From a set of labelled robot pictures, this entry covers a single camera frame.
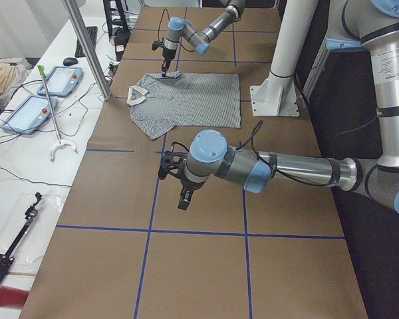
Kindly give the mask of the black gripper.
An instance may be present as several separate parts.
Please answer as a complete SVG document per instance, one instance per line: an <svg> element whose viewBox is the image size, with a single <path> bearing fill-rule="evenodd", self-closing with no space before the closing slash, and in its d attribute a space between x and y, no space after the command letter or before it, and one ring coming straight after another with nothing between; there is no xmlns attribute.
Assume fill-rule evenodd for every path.
<svg viewBox="0 0 399 319"><path fill-rule="evenodd" d="M165 71L168 71L168 69L170 68L171 62L174 59L174 51L172 49L167 49L166 47L164 47L162 56L164 58L164 61L162 63L162 78L169 78L170 73L166 73Z"/></svg>
<svg viewBox="0 0 399 319"><path fill-rule="evenodd" d="M183 186L180 192L180 198L178 202L178 209L187 210L190 206L194 189L192 187Z"/></svg>

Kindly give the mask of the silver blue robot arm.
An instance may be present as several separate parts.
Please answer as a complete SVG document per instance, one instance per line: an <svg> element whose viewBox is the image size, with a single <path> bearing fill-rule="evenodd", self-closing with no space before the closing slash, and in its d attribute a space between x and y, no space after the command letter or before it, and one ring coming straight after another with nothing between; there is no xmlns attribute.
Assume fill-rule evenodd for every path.
<svg viewBox="0 0 399 319"><path fill-rule="evenodd" d="M330 50L364 48L370 53L382 155L337 160L258 152L229 146L220 132L204 130L177 172L180 209L187 209L194 191L214 175L252 193L262 192L274 177L338 187L399 214L399 1L333 1L327 35Z"/></svg>
<svg viewBox="0 0 399 319"><path fill-rule="evenodd" d="M162 76L167 77L167 72L171 62L176 57L176 51L180 41L185 39L192 46L195 52L205 54L210 43L214 41L229 25L238 22L245 9L244 0L221 1L225 6L225 11L211 22L204 30L197 31L193 24L187 19L170 17L166 36L154 41L152 50L162 48Z"/></svg>

